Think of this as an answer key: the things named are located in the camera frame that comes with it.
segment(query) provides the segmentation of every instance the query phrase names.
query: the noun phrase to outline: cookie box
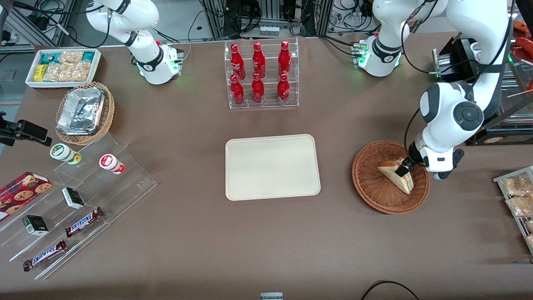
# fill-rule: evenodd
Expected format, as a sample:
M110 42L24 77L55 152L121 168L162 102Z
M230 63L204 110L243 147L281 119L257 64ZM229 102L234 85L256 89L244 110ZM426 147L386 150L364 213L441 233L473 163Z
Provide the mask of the cookie box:
M0 222L52 187L48 178L25 172L0 188Z
M91 68L89 69L89 75L87 76L86 81L70 81L70 82L37 82L34 80L35 71L37 71L37 66L41 62L41 58L44 54L58 53L61 51L83 51L83 52L94 52L94 57L91 62ZM34 89L60 89L60 88L73 88L75 86L80 86L83 84L89 84L93 82L94 75L98 69L98 63L100 62L101 53L97 49L87 49L87 48L68 48L68 49L45 49L39 50L35 53L34 61L31 63L30 71L26 77L26 84Z

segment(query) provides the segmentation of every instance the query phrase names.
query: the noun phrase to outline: cookie picture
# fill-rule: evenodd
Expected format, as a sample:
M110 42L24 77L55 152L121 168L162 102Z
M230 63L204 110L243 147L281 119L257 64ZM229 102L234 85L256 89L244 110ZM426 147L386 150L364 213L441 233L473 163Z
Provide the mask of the cookie picture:
M28 175L22 180L22 185L27 187L34 187L37 182L39 182L37 178L33 177L32 175Z
M41 184L41 185L39 185L38 187L35 188L35 192L41 194L41 193L44 193L50 187L52 187L51 184L43 183L43 184Z
M8 215L12 215L14 214L17 210L19 210L20 208L22 208L22 205L15 205L15 206L12 206L10 208L8 208L5 213L8 214Z
M33 196L33 192L32 191L22 191L22 192L18 192L16 195L15 195L15 201L24 201L24 200L27 200L29 198L31 198L31 196Z

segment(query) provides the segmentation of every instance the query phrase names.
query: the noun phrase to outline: white tray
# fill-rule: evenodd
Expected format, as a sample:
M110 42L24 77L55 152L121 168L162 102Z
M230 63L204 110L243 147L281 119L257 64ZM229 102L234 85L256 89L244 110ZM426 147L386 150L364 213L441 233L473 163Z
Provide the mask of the white tray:
M89 75L87 76L86 81L70 81L70 82L35 82L34 81L34 75L35 75L35 69L37 68L37 65L39 65L39 62L41 61L41 57L43 54L49 54L49 53L58 53L62 51L84 51L84 52L94 52L93 60L91 61L91 68L89 69ZM26 84L31 88L37 88L37 89L57 89L57 88L73 88L75 86L79 86L82 84L87 84L93 82L94 75L96 74L96 70L98 69L98 63L100 62L101 53L97 49L88 49L88 48L75 48L75 49L46 49L46 50L39 50L35 54L34 61L31 63L30 71L28 72L28 76L26 76Z
M319 192L312 136L233 139L226 143L229 200L314 196Z

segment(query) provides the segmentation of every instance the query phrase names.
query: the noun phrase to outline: wooden skewer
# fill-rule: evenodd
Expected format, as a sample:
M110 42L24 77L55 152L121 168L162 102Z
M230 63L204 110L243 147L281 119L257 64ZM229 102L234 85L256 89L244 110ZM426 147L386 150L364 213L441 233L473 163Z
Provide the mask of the wooden skewer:
M533 92L533 90L528 90L528 91L523 91L523 92L520 92L520 93L516 93L516 94L510 95L510 96L507 96L507 98L518 96L518 95L522 95L522 94L529 93L529 92Z

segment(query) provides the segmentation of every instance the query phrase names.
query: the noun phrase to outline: aluminum foil container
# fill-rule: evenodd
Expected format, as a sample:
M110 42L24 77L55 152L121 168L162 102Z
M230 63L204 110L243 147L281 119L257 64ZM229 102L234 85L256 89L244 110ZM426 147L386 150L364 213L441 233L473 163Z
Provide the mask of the aluminum foil container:
M72 90L55 128L64 135L94 135L99 129L105 97L99 88Z

